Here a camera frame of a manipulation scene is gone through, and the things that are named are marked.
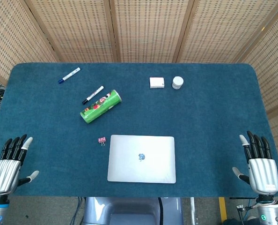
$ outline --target binder clip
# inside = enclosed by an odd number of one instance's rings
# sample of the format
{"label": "binder clip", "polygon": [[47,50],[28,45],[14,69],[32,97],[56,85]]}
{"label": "binder clip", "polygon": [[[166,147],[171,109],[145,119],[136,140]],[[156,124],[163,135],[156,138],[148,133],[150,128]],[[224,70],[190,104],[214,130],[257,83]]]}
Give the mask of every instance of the binder clip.
{"label": "binder clip", "polygon": [[105,142],[106,142],[106,137],[101,137],[98,139],[98,142],[102,144],[102,146],[105,146]]}

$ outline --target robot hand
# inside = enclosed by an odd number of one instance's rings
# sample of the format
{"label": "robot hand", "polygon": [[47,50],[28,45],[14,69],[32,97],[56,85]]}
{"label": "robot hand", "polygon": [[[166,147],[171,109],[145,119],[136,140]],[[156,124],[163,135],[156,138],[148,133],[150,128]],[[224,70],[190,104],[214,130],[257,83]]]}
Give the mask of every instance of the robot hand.
{"label": "robot hand", "polygon": [[18,175],[29,145],[33,138],[29,137],[25,144],[23,141],[27,135],[17,137],[13,141],[6,141],[0,155],[0,225],[4,224],[3,218],[9,207],[8,195],[13,193],[18,186],[30,183],[39,174],[34,171],[30,176],[18,179]]}
{"label": "robot hand", "polygon": [[278,192],[278,171],[271,156],[269,143],[265,137],[261,139],[247,131],[250,144],[243,135],[240,140],[244,147],[248,164],[249,177],[233,167],[235,175],[250,184],[252,190],[260,195],[274,195]]}
{"label": "robot hand", "polygon": [[21,138],[17,137],[13,141],[6,141],[0,155],[0,195],[9,195],[16,188],[25,183],[30,183],[38,174],[39,171],[34,171],[30,176],[18,179],[20,168],[23,165],[29,145],[33,138],[29,137],[25,144],[23,141],[27,135]]}
{"label": "robot hand", "polygon": [[258,209],[261,225],[278,225],[278,201],[274,194],[278,192],[278,171],[272,159],[269,143],[265,137],[261,139],[247,131],[249,142],[243,135],[240,140],[244,147],[248,164],[249,177],[241,173],[236,167],[233,172],[242,181],[250,184],[252,190],[259,194],[256,204],[250,207],[238,208],[242,210]]}

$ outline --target silver laptop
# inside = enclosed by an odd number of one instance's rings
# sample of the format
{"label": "silver laptop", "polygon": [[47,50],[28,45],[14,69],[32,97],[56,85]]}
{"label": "silver laptop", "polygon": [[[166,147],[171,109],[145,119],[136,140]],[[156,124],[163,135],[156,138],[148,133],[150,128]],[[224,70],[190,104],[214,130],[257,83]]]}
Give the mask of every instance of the silver laptop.
{"label": "silver laptop", "polygon": [[175,183],[174,137],[112,135],[108,181]]}

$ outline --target can label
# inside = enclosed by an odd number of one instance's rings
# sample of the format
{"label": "can label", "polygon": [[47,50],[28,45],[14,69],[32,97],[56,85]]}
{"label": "can label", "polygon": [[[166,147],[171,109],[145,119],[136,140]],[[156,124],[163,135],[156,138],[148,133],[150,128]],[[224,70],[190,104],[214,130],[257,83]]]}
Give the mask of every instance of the can label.
{"label": "can label", "polygon": [[121,102],[121,97],[115,90],[112,90],[106,96],[100,98],[90,107],[80,112],[80,115],[86,121],[86,123],[90,123],[119,102]]}

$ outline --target laptop logo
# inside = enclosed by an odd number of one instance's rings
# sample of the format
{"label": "laptop logo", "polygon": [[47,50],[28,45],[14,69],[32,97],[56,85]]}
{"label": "laptop logo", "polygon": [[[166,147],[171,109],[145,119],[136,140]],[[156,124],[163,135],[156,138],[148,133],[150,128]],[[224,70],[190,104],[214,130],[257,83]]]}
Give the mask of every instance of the laptop logo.
{"label": "laptop logo", "polygon": [[142,160],[144,160],[144,159],[145,159],[145,155],[142,154],[142,153],[140,153],[140,154],[139,154],[139,160],[142,161]]}

